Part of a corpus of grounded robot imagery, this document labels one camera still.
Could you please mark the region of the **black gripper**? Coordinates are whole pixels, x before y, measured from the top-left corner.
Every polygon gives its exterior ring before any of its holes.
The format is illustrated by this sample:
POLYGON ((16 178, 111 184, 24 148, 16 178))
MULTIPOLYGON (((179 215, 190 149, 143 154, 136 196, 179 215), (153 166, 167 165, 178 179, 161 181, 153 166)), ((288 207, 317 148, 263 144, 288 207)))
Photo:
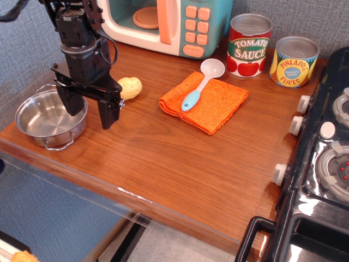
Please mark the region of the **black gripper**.
POLYGON ((83 97, 98 101, 102 128, 109 129, 119 120, 125 100, 121 86, 110 75, 117 56, 110 57, 109 40, 93 37, 88 44, 72 46, 60 42, 65 62, 52 66, 57 79, 57 93, 71 115, 77 115, 85 106, 83 97))

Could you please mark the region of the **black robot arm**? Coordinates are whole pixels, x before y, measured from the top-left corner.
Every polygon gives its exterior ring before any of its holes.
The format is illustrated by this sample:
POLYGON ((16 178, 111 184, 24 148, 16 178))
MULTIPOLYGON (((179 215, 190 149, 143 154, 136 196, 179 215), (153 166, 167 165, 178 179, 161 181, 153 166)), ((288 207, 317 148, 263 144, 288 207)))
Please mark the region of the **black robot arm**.
POLYGON ((103 129, 119 119, 124 100, 121 85, 110 70, 118 57, 110 56, 111 38, 102 30, 103 10, 96 1, 40 1, 59 34, 65 62, 52 65, 58 95, 71 116, 83 109, 85 97, 98 104, 103 129))

